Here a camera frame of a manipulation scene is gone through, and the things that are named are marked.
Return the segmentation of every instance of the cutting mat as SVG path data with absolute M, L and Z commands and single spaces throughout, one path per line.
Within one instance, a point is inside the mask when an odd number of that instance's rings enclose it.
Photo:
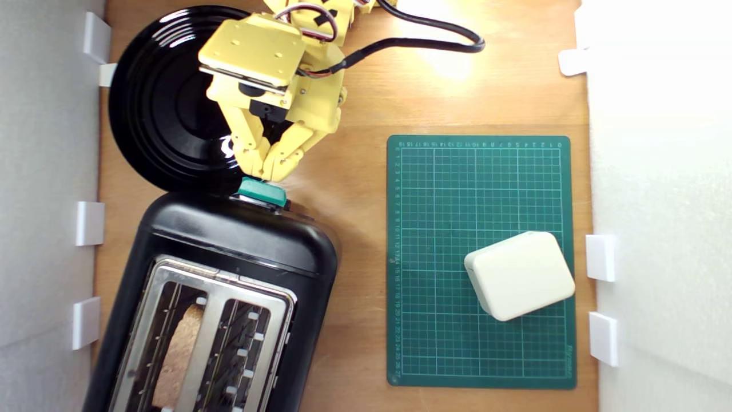
M 574 273 L 569 139 L 392 136 L 387 379 L 392 385 L 571 389 L 575 299 L 509 322 L 483 312 L 463 258 L 553 233 Z

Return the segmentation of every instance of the wooden table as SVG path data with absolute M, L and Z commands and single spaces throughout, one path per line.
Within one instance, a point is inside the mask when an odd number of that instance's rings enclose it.
M 109 0 L 112 58 L 149 22 L 196 0 Z M 264 11 L 260 1 L 224 1 Z M 283 184 L 290 197 L 334 227 L 343 263 L 307 382 L 302 411 L 596 411 L 597 365 L 589 355 L 585 276 L 591 232 L 585 80 L 564 78 L 557 53 L 575 45 L 579 0 L 400 0 L 406 11 L 461 23 L 488 43 L 478 55 L 389 49 L 346 75 L 340 130 L 306 154 Z M 430 4 L 420 8 L 420 4 Z M 345 52 L 390 36 L 440 36 L 379 10 L 359 16 Z M 137 224 L 162 192 L 139 177 L 112 139 L 102 91 L 100 198 L 106 240 L 97 252 L 96 294 L 106 323 Z M 572 139 L 577 278 L 578 387 L 516 391 L 391 387 L 386 382 L 386 139 L 393 133 L 560 133 Z

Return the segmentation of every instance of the white clip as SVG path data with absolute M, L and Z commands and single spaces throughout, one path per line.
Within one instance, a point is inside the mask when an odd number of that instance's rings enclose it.
M 605 282 L 615 281 L 615 239 L 608 235 L 585 236 L 587 276 Z
M 108 65 L 99 66 L 99 85 L 100 87 L 111 87 L 114 78 L 114 70 L 117 70 L 117 63 L 109 63 Z
M 575 10 L 575 36 L 577 48 L 587 50 L 594 40 L 595 24 L 590 4 L 583 4 Z
M 104 243 L 104 209 L 104 203 L 77 203 L 76 246 L 93 246 Z
M 589 51 L 571 48 L 559 52 L 559 71 L 569 77 L 587 73 Z
M 612 367 L 618 366 L 618 321 L 590 312 L 590 354 Z
M 109 63 L 112 28 L 93 12 L 84 21 L 84 53 L 100 65 Z
M 99 339 L 101 300 L 98 296 L 74 304 L 72 324 L 73 350 L 79 350 Z

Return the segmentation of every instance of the teal button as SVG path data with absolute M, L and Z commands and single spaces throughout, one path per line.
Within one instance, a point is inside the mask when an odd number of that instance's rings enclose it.
M 287 204 L 287 193 L 285 189 L 270 185 L 269 183 L 254 180 L 251 177 L 242 178 L 242 184 L 237 192 L 242 196 L 251 197 L 252 199 L 261 200 L 262 202 L 272 203 L 280 207 Z

